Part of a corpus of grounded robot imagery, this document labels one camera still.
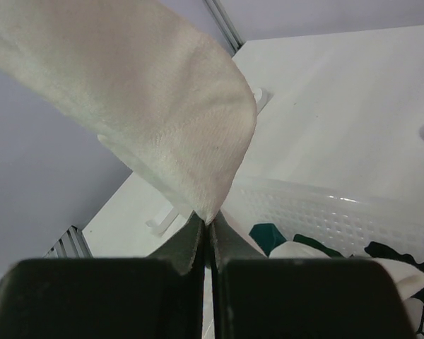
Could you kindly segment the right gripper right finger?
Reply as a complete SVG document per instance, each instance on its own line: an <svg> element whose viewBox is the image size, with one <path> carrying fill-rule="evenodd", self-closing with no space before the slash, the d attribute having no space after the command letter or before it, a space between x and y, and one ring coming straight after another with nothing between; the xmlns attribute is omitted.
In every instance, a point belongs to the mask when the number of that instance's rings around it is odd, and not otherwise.
<svg viewBox="0 0 424 339"><path fill-rule="evenodd" d="M367 259L272 259L223 215L210 226L217 338L413 338L393 280Z"/></svg>

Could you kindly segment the teal sock front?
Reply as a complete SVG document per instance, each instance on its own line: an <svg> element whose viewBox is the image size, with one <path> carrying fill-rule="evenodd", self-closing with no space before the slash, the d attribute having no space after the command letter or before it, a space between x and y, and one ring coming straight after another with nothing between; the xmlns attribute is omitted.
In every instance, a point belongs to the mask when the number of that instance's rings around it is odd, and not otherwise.
<svg viewBox="0 0 424 339"><path fill-rule="evenodd" d="M287 242L273 223L259 223L252 227L250 237L257 243L266 256L278 246Z"/></svg>

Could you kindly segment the green patterned sock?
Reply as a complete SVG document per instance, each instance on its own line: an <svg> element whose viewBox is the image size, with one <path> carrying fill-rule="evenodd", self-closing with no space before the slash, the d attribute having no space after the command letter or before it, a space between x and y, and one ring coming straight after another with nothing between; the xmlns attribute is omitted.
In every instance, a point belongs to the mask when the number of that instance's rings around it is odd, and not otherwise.
<svg viewBox="0 0 424 339"><path fill-rule="evenodd" d="M293 241L310 246L316 250L319 250L331 258L343 258L343 255L340 252L334 249L331 249L327 246L324 246L322 243L318 242L317 240L311 237L306 237L301 234L295 234L293 237Z"/></svg>

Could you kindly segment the black white striped sock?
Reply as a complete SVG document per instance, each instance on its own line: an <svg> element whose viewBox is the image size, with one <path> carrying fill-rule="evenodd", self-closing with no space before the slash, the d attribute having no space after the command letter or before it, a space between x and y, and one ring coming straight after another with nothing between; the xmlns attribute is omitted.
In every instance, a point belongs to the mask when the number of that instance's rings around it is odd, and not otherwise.
<svg viewBox="0 0 424 339"><path fill-rule="evenodd" d="M408 263L424 273L424 262L419 263L410 254L400 254L391 247L378 242L370 242L365 253L371 258L385 258ZM424 289L404 300L404 306L410 317L417 338L424 338Z"/></svg>

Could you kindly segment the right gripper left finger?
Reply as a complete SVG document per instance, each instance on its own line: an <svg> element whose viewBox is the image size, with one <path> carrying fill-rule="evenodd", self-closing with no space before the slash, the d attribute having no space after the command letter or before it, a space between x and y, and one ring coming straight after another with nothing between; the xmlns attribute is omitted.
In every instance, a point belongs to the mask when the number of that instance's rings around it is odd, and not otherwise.
<svg viewBox="0 0 424 339"><path fill-rule="evenodd" d="M206 228L144 258L31 259L0 281L0 338L200 338Z"/></svg>

